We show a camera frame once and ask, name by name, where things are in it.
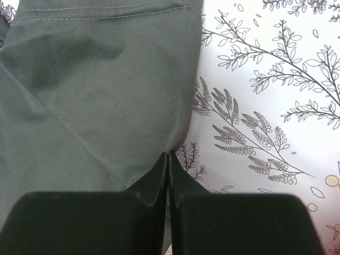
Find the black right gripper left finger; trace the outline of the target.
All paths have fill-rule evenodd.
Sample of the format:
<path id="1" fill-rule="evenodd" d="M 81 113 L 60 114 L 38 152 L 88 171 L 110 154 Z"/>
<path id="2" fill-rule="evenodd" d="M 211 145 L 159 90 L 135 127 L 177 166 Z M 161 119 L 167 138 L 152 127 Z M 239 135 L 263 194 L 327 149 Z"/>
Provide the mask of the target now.
<path id="1" fill-rule="evenodd" d="M 161 254 L 167 160 L 123 192 L 22 196 L 1 231 L 1 254 Z"/>

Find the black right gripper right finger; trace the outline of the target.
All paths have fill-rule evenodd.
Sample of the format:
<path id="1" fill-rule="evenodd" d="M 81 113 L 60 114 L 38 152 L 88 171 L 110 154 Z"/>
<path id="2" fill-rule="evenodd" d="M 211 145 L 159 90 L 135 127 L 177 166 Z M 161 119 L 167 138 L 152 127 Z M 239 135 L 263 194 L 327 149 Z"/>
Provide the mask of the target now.
<path id="1" fill-rule="evenodd" d="M 174 254 L 323 254 L 309 213 L 291 194 L 211 193 L 169 155 Z"/>

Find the dark grey t shirt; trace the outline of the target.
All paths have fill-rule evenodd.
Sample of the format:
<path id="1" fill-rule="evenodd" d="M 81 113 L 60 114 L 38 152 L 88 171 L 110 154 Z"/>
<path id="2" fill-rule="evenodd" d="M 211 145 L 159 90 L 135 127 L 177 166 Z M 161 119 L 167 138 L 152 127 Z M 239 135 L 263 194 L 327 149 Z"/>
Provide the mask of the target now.
<path id="1" fill-rule="evenodd" d="M 1 221 L 32 191 L 124 190 L 184 142 L 202 1 L 21 1 L 1 30 Z"/>

